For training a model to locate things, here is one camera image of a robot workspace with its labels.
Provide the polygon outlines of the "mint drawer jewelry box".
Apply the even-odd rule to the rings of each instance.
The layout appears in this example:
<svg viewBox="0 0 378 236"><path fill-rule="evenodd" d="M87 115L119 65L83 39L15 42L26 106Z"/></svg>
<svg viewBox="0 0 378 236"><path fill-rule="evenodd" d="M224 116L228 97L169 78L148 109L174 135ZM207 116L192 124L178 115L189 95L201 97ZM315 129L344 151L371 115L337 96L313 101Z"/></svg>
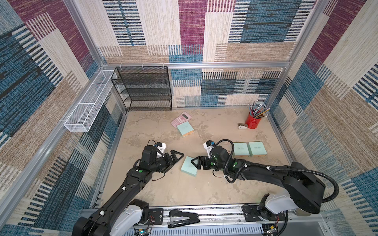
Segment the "mint drawer jewelry box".
<svg viewBox="0 0 378 236"><path fill-rule="evenodd" d="M248 142L247 145L251 157L264 157L267 155L263 142Z"/></svg>

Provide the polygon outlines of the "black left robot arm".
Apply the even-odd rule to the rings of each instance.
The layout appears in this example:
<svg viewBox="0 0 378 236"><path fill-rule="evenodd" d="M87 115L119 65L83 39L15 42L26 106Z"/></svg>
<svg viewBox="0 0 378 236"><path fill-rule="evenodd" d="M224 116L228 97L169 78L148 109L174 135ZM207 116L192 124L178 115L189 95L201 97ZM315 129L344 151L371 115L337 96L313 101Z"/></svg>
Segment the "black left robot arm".
<svg viewBox="0 0 378 236"><path fill-rule="evenodd" d="M167 173L184 154L175 150L162 153L156 146L145 146L138 165L133 166L110 199L88 218L80 217L73 236L122 236L132 226L148 220L149 204L135 196L152 180L153 173Z"/></svg>

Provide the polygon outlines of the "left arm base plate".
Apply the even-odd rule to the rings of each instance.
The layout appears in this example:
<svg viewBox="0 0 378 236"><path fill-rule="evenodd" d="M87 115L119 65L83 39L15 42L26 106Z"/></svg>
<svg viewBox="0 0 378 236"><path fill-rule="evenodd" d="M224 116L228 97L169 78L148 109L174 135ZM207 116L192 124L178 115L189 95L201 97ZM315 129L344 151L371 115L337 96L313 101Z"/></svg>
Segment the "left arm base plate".
<svg viewBox="0 0 378 236"><path fill-rule="evenodd" d="M163 224L163 208L150 208L141 210L141 218L133 226L152 226Z"/></svg>

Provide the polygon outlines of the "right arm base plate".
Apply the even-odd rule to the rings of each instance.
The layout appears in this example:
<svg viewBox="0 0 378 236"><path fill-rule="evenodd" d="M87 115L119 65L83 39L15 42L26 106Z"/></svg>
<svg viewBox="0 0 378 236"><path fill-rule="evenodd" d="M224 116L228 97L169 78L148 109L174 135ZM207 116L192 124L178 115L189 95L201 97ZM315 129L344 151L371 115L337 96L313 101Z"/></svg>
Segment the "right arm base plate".
<svg viewBox="0 0 378 236"><path fill-rule="evenodd" d="M284 221L285 213L281 212L274 214L270 212L265 207L260 207L259 205L248 205L244 204L241 206L241 210L245 217L246 222L257 222L257 221Z"/></svg>

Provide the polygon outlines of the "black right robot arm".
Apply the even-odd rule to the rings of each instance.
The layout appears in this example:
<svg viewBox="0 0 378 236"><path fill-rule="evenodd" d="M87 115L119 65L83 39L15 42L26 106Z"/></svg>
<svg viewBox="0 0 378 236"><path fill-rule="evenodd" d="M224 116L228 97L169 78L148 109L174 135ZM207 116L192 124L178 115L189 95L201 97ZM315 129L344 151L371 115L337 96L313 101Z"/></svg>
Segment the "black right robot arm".
<svg viewBox="0 0 378 236"><path fill-rule="evenodd" d="M229 139L204 143L206 156L198 156L191 164L198 170L221 171L228 183L236 180L259 181L282 187L278 194L265 194L258 206L262 220L281 212L301 209L318 214L323 203L334 200L339 192L337 182L330 176L305 168L299 162L272 166L238 159L236 145Z"/></svg>

